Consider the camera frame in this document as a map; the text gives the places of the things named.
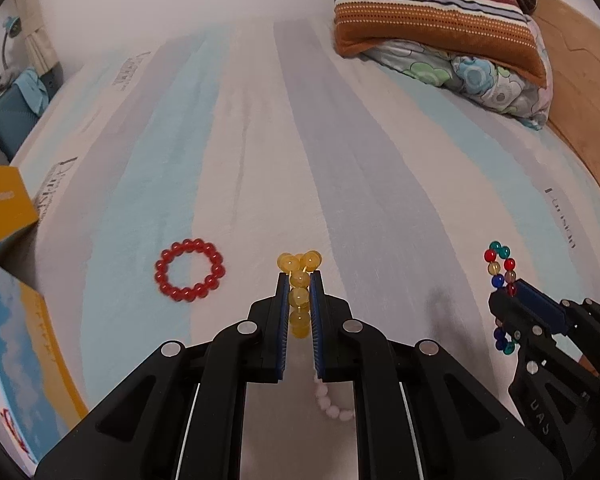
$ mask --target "red bead bracelet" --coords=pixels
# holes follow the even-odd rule
[[[207,275],[204,283],[196,283],[193,288],[185,286],[178,288],[169,283],[167,271],[169,264],[184,253],[205,253],[206,257],[211,262],[211,274]],[[160,260],[155,263],[156,273],[154,274],[155,282],[160,288],[160,292],[165,296],[169,296],[173,301],[186,300],[189,303],[196,298],[206,298],[210,290],[216,290],[219,286],[219,279],[226,274],[226,269],[222,266],[222,254],[216,250],[216,246],[206,243],[201,238],[190,240],[184,239],[182,242],[174,242],[171,244],[171,249],[165,249],[160,253]]]

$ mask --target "striped pillow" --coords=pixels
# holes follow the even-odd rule
[[[546,87],[536,42],[516,0],[335,0],[335,44],[354,56],[384,40],[485,57]]]

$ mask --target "yellow bead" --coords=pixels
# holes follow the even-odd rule
[[[291,256],[291,253],[282,253],[278,256],[278,268],[282,270],[282,261],[286,259],[287,256]]]
[[[298,339],[304,339],[311,332],[311,326],[291,327],[291,333]]]
[[[311,331],[311,315],[302,310],[293,309],[289,315],[291,333],[298,339],[304,339]]]
[[[302,269],[306,267],[307,272],[314,272],[315,269],[320,267],[322,263],[322,255],[318,251],[309,251],[304,253],[302,260],[300,260],[300,266]]]
[[[289,278],[289,283],[291,286],[302,286],[307,288],[309,283],[311,282],[311,278],[309,274],[304,272],[303,270],[292,270],[291,277]]]
[[[500,264],[498,262],[491,262],[487,266],[487,270],[491,276],[495,276],[496,274],[500,273]]]
[[[298,270],[300,268],[300,262],[292,254],[280,254],[280,257],[278,258],[278,267],[280,267],[282,272],[288,274],[292,270]]]
[[[289,305],[298,307],[309,303],[309,291],[301,286],[292,288],[289,292]]]

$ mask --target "floral pillowcase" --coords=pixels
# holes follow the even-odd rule
[[[539,130],[549,116],[554,83],[538,25],[530,18],[528,26],[546,70],[546,88],[488,59],[445,52],[414,41],[385,41],[365,51],[365,55],[423,83],[451,90]]]

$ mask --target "mattress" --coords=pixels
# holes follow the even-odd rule
[[[319,250],[326,292],[355,317],[394,341],[439,341],[512,412],[489,243],[552,298],[600,302],[600,189],[549,129],[342,59],[331,41],[326,18],[211,27],[104,54],[52,101],[13,161],[41,221],[6,265],[44,295],[87,407],[164,341],[244,319],[273,295],[285,251]],[[175,303],[154,263],[196,237],[227,274]],[[171,281],[207,266],[181,257]],[[288,352],[282,384],[248,387],[242,476],[352,478],[354,424],[316,406],[310,339]],[[350,385],[334,390],[352,403]]]

